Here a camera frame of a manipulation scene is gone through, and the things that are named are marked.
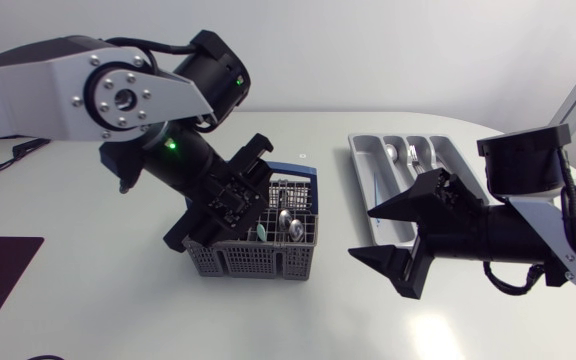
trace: silver cutlery organizer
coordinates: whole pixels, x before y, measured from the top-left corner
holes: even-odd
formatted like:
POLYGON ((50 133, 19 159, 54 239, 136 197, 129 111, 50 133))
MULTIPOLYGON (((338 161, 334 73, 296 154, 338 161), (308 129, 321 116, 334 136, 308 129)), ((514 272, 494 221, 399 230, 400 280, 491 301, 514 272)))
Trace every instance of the silver cutlery organizer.
MULTIPOLYGON (((348 136, 353 163, 367 210, 409 189, 417 178, 410 147, 425 170, 444 168, 457 174, 464 185, 488 204, 486 191, 450 137, 444 135, 351 134, 348 136), (388 148, 394 147, 391 157, 388 148)), ((412 249, 417 237, 415 223, 366 218, 375 245, 412 249)))

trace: white tabletop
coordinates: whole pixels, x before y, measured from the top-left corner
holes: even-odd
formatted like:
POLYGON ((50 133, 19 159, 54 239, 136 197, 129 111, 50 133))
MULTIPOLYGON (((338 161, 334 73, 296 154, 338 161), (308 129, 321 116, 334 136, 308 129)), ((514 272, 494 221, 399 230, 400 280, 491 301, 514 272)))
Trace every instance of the white tabletop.
MULTIPOLYGON (((475 140, 496 131, 411 113, 234 113, 207 139, 229 158, 256 132, 275 146, 264 159, 318 169, 308 281, 199 277, 162 240, 181 195, 145 172, 120 195, 99 143, 55 142, 0 173, 0 236, 46 239, 0 311, 0 359, 576 359, 572 284, 511 297, 481 262, 437 259, 418 301, 348 255, 370 239, 348 134, 448 134, 483 182, 475 140)), ((493 268, 517 284, 527 270, 493 268)))

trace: robotic arm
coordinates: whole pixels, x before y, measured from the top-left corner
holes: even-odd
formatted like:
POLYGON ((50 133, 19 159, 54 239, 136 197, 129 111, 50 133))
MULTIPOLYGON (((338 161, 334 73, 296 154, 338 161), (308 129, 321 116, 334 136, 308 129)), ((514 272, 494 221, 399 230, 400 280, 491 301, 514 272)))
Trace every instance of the robotic arm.
POLYGON ((200 133, 247 96, 243 63, 215 34, 187 46, 70 36, 0 54, 0 137, 102 140, 101 161, 127 192, 142 169, 192 200, 164 240, 184 251, 244 233, 268 205, 272 144, 257 134, 229 162, 200 133), (136 47, 149 63, 122 46, 136 47), (188 55, 173 71, 152 51, 188 55))
POLYGON ((488 190, 503 205, 484 206, 457 175, 432 170, 368 211, 375 218, 416 222, 413 251, 386 245, 350 254, 415 299, 437 257, 483 261, 486 276, 509 295, 527 293, 544 273, 548 286, 576 285, 576 184, 563 151, 568 143, 568 125, 478 141, 488 190), (532 264, 526 285, 499 280, 493 261, 532 264))

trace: green indicator light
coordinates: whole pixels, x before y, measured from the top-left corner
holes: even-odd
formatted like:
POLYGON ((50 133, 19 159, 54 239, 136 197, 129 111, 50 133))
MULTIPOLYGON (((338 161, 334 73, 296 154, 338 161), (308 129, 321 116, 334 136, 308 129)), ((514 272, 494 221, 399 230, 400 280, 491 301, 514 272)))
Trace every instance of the green indicator light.
POLYGON ((170 150, 174 150, 177 147, 177 144, 175 143, 175 141, 173 139, 168 139, 164 143, 164 146, 170 150))

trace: dishwasher cutlery basket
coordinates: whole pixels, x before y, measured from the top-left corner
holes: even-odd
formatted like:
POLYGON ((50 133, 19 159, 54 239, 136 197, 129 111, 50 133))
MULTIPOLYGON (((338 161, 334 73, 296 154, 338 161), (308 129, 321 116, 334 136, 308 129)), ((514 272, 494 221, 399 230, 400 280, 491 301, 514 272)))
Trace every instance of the dishwasher cutlery basket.
POLYGON ((268 208, 242 238, 219 241, 211 247, 185 239, 183 244, 199 275, 308 279, 317 244, 317 170, 278 162, 268 165, 275 174, 305 177, 309 181, 272 180, 268 208), (305 235, 300 242, 293 242, 287 232, 279 231, 277 218, 283 209, 304 224, 305 235), (257 237, 258 224, 266 230, 266 242, 257 237))

